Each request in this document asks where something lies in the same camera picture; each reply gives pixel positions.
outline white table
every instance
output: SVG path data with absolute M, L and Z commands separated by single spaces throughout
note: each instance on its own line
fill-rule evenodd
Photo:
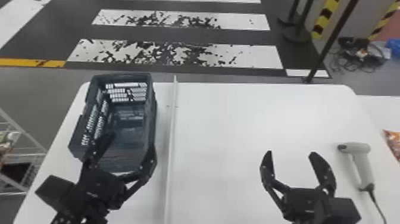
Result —
M 35 190 L 49 175 L 56 175 L 77 182 L 82 163 L 69 152 L 68 143 L 79 114 L 83 111 L 88 86 L 89 83 L 85 83 L 79 89 L 39 173 L 15 217 L 14 223 L 47 224 L 54 218 L 56 212 L 35 194 Z M 123 209 L 112 211 L 107 216 L 109 223 L 112 224 L 131 224 L 133 220 L 140 224 L 159 224 L 163 223 L 164 220 L 165 185 L 167 183 L 165 173 L 167 171 L 173 84 L 155 83 L 154 89 L 158 103 L 155 137 L 158 166 L 150 181 L 124 203 Z
M 379 129 L 400 132 L 400 97 L 358 96 Z
M 34 194 L 48 175 L 77 180 L 81 164 L 67 144 L 86 89 L 79 90 L 14 223 L 45 224 L 53 218 L 53 209 Z M 288 223 L 261 185 L 258 168 L 267 150 L 273 151 L 279 180 L 310 188 L 317 179 L 307 156 L 318 152 L 336 175 L 336 195 L 354 200 L 360 223 L 381 223 L 368 196 L 356 190 L 349 157 L 335 148 L 346 141 L 372 146 L 377 198 L 389 224 L 398 222 L 400 168 L 389 150 L 378 150 L 386 144 L 349 88 L 180 83 L 176 99 L 172 84 L 156 83 L 155 90 L 160 164 L 147 185 L 108 215 L 110 224 Z
M 307 157 L 318 152 L 336 176 L 336 196 L 354 200 L 359 223 L 382 223 L 356 190 L 349 156 L 336 149 L 347 141 L 371 145 L 378 201 L 389 224 L 399 223 L 400 167 L 348 87 L 180 83 L 177 96 L 167 223 L 288 223 L 261 185 L 267 150 L 278 180 L 306 188 L 317 186 Z

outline cable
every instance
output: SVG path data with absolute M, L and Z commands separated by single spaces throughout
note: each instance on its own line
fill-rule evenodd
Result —
M 388 224 L 385 215 L 383 214 L 382 210 L 380 209 L 378 202 L 376 201 L 374 190 L 369 190 L 368 193 L 370 194 L 371 200 L 374 203 L 376 209 L 378 210 L 380 217 L 382 217 L 383 224 Z

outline black plastic basket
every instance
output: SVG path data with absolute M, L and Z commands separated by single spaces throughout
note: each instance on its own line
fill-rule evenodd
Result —
M 149 146 L 154 145 L 157 101 L 146 73 L 94 76 L 69 143 L 82 161 L 85 151 L 105 132 L 117 134 L 99 165 L 109 172 L 137 170 Z

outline snack bag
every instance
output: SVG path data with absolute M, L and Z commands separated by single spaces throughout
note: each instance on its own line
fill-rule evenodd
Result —
M 391 132 L 383 130 L 385 133 L 387 144 L 392 150 L 393 155 L 400 161 L 400 132 Z

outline blue object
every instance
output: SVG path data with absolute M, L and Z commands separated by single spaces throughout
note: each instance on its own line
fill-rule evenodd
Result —
M 386 43 L 386 47 L 392 50 L 394 57 L 400 58 L 400 39 L 389 39 Z

